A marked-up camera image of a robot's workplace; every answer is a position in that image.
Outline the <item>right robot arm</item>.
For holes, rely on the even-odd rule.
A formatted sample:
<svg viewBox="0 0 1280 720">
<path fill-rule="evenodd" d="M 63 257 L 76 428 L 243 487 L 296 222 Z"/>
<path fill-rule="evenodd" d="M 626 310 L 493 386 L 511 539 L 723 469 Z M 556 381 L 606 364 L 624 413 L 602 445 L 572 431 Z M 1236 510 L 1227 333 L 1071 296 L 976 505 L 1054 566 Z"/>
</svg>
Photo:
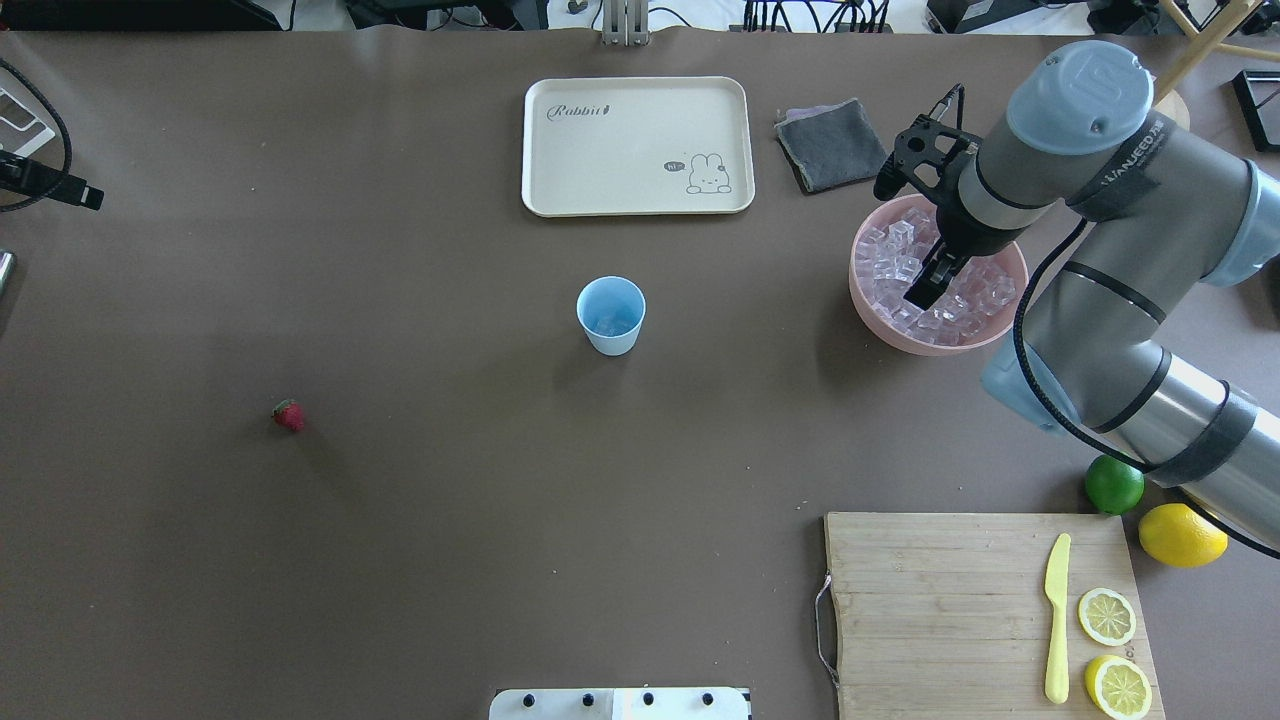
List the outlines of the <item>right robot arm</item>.
<svg viewBox="0 0 1280 720">
<path fill-rule="evenodd" d="M 1277 255 L 1277 182 L 1155 109 L 1128 49 L 1053 50 L 984 137 L 946 126 L 948 100 L 895 140 L 879 200 L 905 184 L 940 238 L 905 293 L 928 309 L 973 259 L 1006 249 L 1055 202 L 1080 224 L 1060 270 L 1018 305 L 987 392 L 1183 495 L 1228 536 L 1277 556 L 1277 418 L 1179 359 L 1155 333 L 1198 283 L 1238 284 Z"/>
</svg>

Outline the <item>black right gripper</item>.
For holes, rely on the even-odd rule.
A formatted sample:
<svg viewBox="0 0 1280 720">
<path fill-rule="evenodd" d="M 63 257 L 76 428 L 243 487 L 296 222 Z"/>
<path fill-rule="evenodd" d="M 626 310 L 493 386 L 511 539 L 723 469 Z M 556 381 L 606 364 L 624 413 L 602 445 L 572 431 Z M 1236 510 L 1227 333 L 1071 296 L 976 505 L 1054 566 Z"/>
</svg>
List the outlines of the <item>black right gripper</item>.
<svg viewBox="0 0 1280 720">
<path fill-rule="evenodd" d="M 959 181 L 983 143 L 982 136 L 964 129 L 965 97 L 965 86 L 955 85 L 896 136 L 874 178 L 876 199 L 890 201 L 911 186 L 938 210 L 952 214 L 963 210 Z M 963 255 L 931 252 L 904 300 L 922 311 L 931 310 L 961 270 Z"/>
</svg>

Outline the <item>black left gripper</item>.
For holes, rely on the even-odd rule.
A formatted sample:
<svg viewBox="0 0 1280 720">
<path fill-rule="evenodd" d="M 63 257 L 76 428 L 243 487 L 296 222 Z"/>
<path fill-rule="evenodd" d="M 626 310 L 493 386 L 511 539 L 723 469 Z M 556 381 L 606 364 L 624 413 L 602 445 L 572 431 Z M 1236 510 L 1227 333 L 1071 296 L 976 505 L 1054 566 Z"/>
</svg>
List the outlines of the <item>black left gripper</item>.
<svg viewBox="0 0 1280 720">
<path fill-rule="evenodd" d="M 5 150 L 1 151 L 1 188 L 3 192 L 23 196 L 18 202 L 3 204 L 3 211 L 28 208 L 44 199 L 97 211 L 105 197 L 105 192 L 70 174 L 67 168 L 47 167 Z"/>
</svg>

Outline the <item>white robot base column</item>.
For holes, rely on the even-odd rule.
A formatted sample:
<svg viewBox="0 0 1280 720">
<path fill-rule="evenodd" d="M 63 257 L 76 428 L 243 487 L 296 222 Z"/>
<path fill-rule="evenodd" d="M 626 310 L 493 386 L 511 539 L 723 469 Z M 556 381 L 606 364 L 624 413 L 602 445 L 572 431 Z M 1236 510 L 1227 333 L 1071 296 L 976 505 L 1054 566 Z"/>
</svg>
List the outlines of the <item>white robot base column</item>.
<svg viewBox="0 0 1280 720">
<path fill-rule="evenodd" d="M 750 691 L 727 685 L 500 691 L 489 719 L 751 719 Z"/>
</svg>

